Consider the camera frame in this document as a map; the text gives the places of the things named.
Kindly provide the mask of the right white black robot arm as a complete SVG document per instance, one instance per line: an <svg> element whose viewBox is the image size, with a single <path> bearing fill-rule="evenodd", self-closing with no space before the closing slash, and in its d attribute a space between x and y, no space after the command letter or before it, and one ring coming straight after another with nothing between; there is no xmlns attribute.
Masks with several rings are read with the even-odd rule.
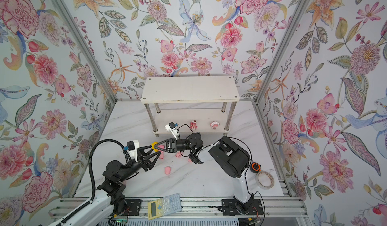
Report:
<svg viewBox="0 0 387 226"><path fill-rule="evenodd" d="M200 133L192 133L185 139L171 138L154 145L154 150L176 153L189 150L188 158L194 164L214 160L232 178L234 196L222 199L219 210L225 216L263 216L264 206L260 199L249 191L247 171L253 164L251 154L236 143L236 138L221 137L205 146Z"/></svg>

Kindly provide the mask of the pink bear with yellow flower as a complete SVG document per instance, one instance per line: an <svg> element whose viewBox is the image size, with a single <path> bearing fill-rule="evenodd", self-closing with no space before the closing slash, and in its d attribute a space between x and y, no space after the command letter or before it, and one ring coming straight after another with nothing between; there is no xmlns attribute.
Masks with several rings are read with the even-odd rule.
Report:
<svg viewBox="0 0 387 226"><path fill-rule="evenodd" d="M152 147L152 149L153 149L155 152L161 151L161 152L163 153L164 150L165 150L165 145L164 145L164 144L157 143L157 142L152 143L152 144L151 144L151 147Z"/></svg>

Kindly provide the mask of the pink white round figurine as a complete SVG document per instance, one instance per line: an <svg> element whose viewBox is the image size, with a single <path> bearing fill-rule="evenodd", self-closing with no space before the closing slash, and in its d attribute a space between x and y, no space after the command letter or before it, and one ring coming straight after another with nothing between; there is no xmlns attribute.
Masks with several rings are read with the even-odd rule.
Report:
<svg viewBox="0 0 387 226"><path fill-rule="evenodd" d="M217 121L213 121L210 126L213 130L216 130L219 127L220 123Z"/></svg>

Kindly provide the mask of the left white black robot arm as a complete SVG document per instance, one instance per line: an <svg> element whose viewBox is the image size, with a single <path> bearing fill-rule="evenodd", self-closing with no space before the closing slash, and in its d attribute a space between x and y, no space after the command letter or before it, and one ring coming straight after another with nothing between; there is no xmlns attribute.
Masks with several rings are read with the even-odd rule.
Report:
<svg viewBox="0 0 387 226"><path fill-rule="evenodd" d="M124 196L126 180L132 178L140 170L151 170L161 155L151 146L137 149L137 159L128 150L124 150L126 164L113 160L103 172L104 181L101 185L92 184L92 195L83 204L76 207L66 216L51 223L52 226L97 226L109 217L123 214L129 206Z"/></svg>

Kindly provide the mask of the dark pink strawberry bear toy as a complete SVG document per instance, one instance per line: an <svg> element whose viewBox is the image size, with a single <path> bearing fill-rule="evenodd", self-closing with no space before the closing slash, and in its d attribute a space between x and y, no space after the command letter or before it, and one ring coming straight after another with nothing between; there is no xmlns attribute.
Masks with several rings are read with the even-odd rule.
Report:
<svg viewBox="0 0 387 226"><path fill-rule="evenodd" d="M191 121L190 128L194 131L197 129L197 122L196 120Z"/></svg>

